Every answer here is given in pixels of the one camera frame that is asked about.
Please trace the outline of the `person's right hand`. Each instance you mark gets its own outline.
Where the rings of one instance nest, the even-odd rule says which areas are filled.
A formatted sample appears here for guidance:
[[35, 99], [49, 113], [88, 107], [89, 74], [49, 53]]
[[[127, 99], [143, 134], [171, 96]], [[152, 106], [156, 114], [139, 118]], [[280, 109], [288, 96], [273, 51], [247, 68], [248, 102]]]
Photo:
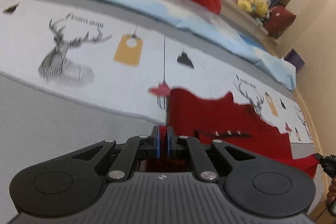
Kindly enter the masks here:
[[331, 184], [329, 186], [329, 190], [326, 196], [326, 207], [330, 215], [336, 215], [335, 205], [336, 205], [336, 180], [335, 177], [331, 180]]

